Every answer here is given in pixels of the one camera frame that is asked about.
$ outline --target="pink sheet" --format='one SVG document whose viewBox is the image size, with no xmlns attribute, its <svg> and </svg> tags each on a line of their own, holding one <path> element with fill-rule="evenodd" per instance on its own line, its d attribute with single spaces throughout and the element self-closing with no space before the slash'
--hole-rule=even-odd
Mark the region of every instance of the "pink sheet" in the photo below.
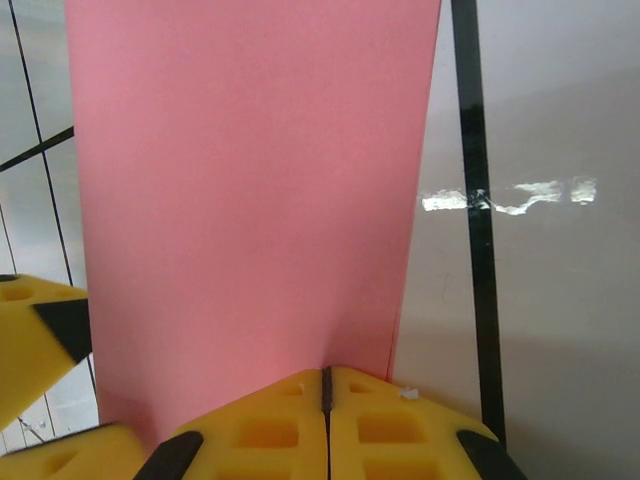
<svg viewBox="0 0 640 480">
<path fill-rule="evenodd" d="M 439 0 L 67 0 L 102 421 L 387 376 Z"/>
</svg>

